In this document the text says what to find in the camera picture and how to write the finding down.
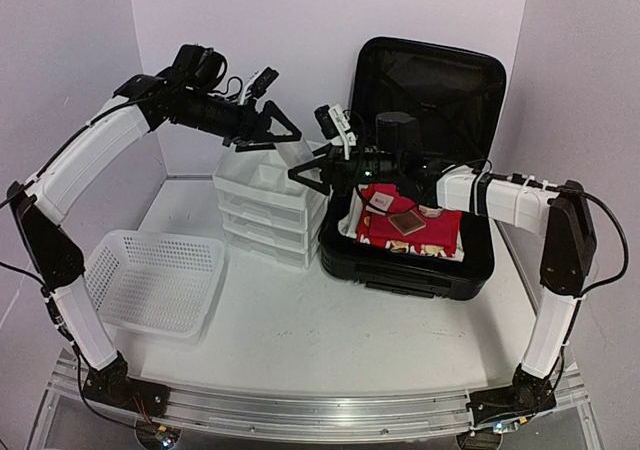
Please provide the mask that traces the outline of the small pink square box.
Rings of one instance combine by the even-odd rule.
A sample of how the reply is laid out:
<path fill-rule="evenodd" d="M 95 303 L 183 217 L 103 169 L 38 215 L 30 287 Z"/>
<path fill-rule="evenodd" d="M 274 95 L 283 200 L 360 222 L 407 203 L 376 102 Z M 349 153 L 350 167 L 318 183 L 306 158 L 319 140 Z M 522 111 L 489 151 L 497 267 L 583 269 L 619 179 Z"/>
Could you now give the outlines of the small pink square box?
<path fill-rule="evenodd" d="M 366 209 L 377 215 L 392 215 L 392 205 L 395 198 L 392 195 L 376 191 L 368 200 Z"/>

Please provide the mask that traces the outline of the square bronze compact case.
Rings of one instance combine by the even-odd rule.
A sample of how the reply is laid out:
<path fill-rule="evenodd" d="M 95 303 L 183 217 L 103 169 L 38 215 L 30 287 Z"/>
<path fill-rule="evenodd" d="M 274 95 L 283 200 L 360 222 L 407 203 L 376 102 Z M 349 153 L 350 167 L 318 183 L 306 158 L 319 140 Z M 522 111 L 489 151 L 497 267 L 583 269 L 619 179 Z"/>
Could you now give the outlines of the square bronze compact case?
<path fill-rule="evenodd" d="M 426 227 L 426 223 L 413 211 L 394 214 L 388 217 L 390 224 L 403 236 L 413 234 Z"/>

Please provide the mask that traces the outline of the black ribbed hard-shell suitcase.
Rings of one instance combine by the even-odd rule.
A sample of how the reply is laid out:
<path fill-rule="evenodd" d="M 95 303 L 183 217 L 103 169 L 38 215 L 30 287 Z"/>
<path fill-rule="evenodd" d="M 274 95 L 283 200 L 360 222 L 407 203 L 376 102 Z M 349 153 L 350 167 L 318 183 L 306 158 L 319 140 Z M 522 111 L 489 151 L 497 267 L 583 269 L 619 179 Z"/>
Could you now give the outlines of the black ribbed hard-shell suitcase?
<path fill-rule="evenodd" d="M 320 260 L 331 276 L 369 288 L 458 301 L 474 298 L 491 277 L 489 220 L 464 206 L 459 263 L 392 253 L 342 236 L 340 218 L 364 184 L 393 184 L 414 205 L 436 201 L 436 183 L 488 161 L 507 87 L 504 65 L 470 50 L 375 37 L 359 52 L 351 105 L 367 135 L 354 186 L 332 193 L 319 233 Z"/>

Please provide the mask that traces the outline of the translucent pink cylindrical container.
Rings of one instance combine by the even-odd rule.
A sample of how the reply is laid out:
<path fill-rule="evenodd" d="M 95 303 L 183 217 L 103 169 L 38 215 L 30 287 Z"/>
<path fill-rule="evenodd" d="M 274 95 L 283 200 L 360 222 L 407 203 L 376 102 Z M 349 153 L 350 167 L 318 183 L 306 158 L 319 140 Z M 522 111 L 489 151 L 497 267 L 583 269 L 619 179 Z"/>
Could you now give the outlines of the translucent pink cylindrical container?
<path fill-rule="evenodd" d="M 312 148 L 306 139 L 275 144 L 276 151 L 288 168 L 293 168 L 314 159 Z"/>

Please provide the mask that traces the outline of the octagonal beige powder jar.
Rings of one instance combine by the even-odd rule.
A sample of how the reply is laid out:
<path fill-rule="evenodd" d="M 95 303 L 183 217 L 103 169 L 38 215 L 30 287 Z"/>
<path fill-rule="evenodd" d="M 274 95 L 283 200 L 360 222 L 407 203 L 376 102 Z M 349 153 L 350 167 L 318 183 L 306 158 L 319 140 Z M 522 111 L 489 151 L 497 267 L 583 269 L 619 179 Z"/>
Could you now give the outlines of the octagonal beige powder jar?
<path fill-rule="evenodd" d="M 422 205 L 418 207 L 418 210 L 420 214 L 427 219 L 439 218 L 444 213 L 442 208 L 431 208 Z"/>

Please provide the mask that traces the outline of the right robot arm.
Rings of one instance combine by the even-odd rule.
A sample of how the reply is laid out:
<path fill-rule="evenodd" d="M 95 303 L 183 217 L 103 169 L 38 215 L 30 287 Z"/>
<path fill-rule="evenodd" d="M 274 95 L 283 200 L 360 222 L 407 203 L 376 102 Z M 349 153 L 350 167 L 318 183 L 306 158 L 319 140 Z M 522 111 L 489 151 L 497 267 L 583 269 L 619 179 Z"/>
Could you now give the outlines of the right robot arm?
<path fill-rule="evenodd" d="M 480 289 L 471 278 L 473 270 L 494 260 L 490 221 L 542 237 L 542 299 L 525 354 L 511 384 L 473 392 L 468 406 L 479 427 L 551 410 L 561 378 L 556 364 L 564 358 L 581 300 L 591 290 L 587 276 L 597 240 L 590 205 L 595 197 L 575 181 L 551 185 L 522 174 L 499 175 L 479 160 L 457 162 L 421 151 L 417 122 L 402 112 L 382 113 L 376 124 L 392 128 L 394 138 L 380 137 L 372 147 L 327 145 L 288 172 L 293 181 L 330 199 L 319 237 L 324 269 L 373 289 L 468 300 Z M 463 268 L 340 236 L 338 218 L 346 200 L 366 184 L 391 184 L 415 204 L 461 212 Z"/>

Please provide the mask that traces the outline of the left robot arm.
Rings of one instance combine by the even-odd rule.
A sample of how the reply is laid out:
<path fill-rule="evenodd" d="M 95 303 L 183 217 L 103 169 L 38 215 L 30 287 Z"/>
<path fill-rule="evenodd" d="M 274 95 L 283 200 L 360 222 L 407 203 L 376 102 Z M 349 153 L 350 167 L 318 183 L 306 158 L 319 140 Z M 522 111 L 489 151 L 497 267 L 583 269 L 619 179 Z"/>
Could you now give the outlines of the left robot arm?
<path fill-rule="evenodd" d="M 140 407 L 145 397 L 163 395 L 165 387 L 131 379 L 128 364 L 91 305 L 81 248 L 64 229 L 69 216 L 86 217 L 106 203 L 118 216 L 135 216 L 135 206 L 150 203 L 149 191 L 133 197 L 116 187 L 122 163 L 138 169 L 129 152 L 162 124 L 183 125 L 222 139 L 224 146 L 264 150 L 301 137 L 271 101 L 256 103 L 277 79 L 267 67 L 245 82 L 239 97 L 216 94 L 228 63 L 212 48 L 183 45 L 174 62 L 156 75 L 132 76 L 100 111 L 77 130 L 25 183 L 7 190 L 22 243 L 35 269 L 49 317 L 72 351 L 89 369 L 98 401 L 116 408 Z M 124 199 L 107 203 L 108 196 Z"/>

